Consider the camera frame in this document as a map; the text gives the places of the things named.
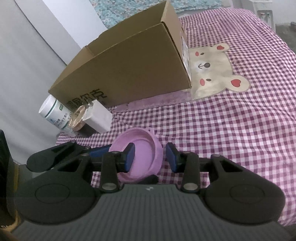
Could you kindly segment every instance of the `bear face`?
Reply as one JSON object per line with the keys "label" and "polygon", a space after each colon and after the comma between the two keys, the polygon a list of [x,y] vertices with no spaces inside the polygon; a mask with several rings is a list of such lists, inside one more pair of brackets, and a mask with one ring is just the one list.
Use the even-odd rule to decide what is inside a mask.
{"label": "bear face", "polygon": [[226,88],[242,92],[250,87],[244,77],[232,74],[231,64],[225,54],[228,49],[225,43],[189,49],[191,94],[194,99],[217,94]]}

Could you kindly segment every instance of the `open cardboard box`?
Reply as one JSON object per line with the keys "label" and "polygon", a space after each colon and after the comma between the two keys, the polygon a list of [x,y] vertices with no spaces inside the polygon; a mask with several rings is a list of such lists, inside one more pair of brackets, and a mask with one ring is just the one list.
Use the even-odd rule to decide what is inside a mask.
{"label": "open cardboard box", "polygon": [[164,1],[82,48],[49,93],[74,109],[88,98],[110,107],[190,87],[186,36]]}

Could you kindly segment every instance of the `blue floral bedding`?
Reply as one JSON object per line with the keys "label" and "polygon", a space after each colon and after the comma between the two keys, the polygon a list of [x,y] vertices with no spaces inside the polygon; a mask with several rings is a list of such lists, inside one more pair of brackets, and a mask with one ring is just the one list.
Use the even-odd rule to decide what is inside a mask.
{"label": "blue floral bedding", "polygon": [[[118,22],[153,6],[161,0],[90,0],[102,22],[111,28]],[[171,0],[176,12],[213,9],[222,6],[221,0]]]}

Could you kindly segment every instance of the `purple and white gingham fabric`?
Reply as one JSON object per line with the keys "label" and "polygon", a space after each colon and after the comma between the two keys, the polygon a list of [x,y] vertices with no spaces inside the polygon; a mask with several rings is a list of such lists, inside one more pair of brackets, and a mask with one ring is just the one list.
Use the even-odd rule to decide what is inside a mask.
{"label": "purple and white gingham fabric", "polygon": [[[80,145],[104,146],[130,127],[152,127],[163,146],[172,142],[200,157],[219,153],[274,182],[286,196],[280,223],[296,223],[296,55],[247,10],[208,10],[181,22],[189,47],[227,43],[234,74],[247,78],[251,88],[170,106],[113,112],[111,131],[75,139]],[[57,144],[69,140],[61,134]],[[160,183],[181,181],[167,161],[158,176]],[[94,173],[92,184],[98,185],[98,180],[99,173]],[[202,184],[208,184],[206,175]]]}

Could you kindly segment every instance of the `gold lid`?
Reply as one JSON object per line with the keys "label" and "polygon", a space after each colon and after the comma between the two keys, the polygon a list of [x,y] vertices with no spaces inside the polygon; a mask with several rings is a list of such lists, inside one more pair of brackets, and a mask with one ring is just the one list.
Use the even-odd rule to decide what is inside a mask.
{"label": "gold lid", "polygon": [[69,121],[69,127],[74,131],[79,131],[85,122],[82,121],[83,115],[85,113],[86,107],[84,105],[78,107],[78,109],[72,114]]}

